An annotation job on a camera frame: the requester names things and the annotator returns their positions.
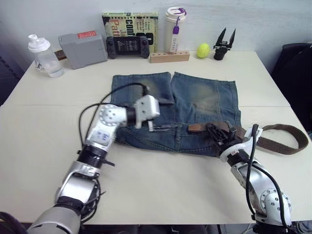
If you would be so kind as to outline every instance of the denim shorts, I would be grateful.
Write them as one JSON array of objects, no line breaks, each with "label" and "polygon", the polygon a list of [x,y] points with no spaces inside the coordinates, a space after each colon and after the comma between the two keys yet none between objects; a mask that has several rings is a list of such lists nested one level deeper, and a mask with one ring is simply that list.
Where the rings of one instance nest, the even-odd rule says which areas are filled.
[{"label": "denim shorts", "polygon": [[[175,72],[146,75],[116,75],[112,89],[140,82],[148,85],[150,95],[159,101],[160,116],[154,120],[159,127],[149,132],[147,124],[141,129],[120,127],[116,141],[141,149],[215,156],[213,142],[207,133],[188,132],[188,125],[210,121],[228,121],[241,126],[237,89],[234,81],[219,81],[192,77]],[[112,94],[111,102],[131,106],[142,95],[140,86],[129,86]]]}]

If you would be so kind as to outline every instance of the wooden block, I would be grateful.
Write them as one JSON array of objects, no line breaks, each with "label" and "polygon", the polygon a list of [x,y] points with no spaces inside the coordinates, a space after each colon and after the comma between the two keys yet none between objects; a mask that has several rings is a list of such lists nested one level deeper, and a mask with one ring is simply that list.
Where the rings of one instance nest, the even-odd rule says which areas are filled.
[{"label": "wooden block", "polygon": [[150,61],[151,63],[180,62],[180,61],[188,61],[189,58],[190,58],[190,53],[188,51],[177,51],[174,53],[159,52],[159,53],[152,53]]}]

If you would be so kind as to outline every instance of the sticker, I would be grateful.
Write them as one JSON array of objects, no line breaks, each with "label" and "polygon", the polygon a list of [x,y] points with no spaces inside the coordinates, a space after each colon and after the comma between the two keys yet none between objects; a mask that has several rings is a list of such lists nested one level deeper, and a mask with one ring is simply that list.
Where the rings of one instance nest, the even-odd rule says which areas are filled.
[{"label": "sticker", "polygon": [[108,145],[109,140],[110,140],[109,133],[105,132],[102,129],[95,130],[91,136],[91,141],[104,145],[104,146]]},{"label": "sticker", "polygon": [[84,33],[78,33],[77,34],[79,39],[94,37],[96,35],[97,35],[97,33],[95,31],[89,31],[89,32],[84,32]]},{"label": "sticker", "polygon": [[178,46],[178,34],[172,34],[172,40],[171,40],[171,46],[170,46],[170,51],[171,53],[177,51],[177,46]]}]

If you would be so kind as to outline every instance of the white wall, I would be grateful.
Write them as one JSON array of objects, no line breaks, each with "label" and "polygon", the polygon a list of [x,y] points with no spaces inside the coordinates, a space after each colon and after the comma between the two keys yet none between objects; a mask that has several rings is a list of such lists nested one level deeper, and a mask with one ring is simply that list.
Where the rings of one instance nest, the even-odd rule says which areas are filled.
[{"label": "white wall", "polygon": [[102,12],[159,12],[159,50],[163,49],[164,12],[183,6],[188,12],[187,36],[180,49],[213,45],[227,27],[225,39],[236,28],[233,50],[255,50],[270,71],[281,46],[312,39],[311,0],[0,0],[0,43],[27,68],[29,34],[38,34],[59,49],[58,36],[98,29],[104,33]]}]

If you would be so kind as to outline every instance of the book cover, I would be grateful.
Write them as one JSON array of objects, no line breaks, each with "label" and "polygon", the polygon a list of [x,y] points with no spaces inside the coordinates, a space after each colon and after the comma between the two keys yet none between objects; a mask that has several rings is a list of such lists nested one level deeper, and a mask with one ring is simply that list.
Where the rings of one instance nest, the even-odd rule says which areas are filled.
[{"label": "book cover", "polygon": [[104,13],[102,19],[107,37],[146,36],[150,53],[157,52],[158,13]]}]

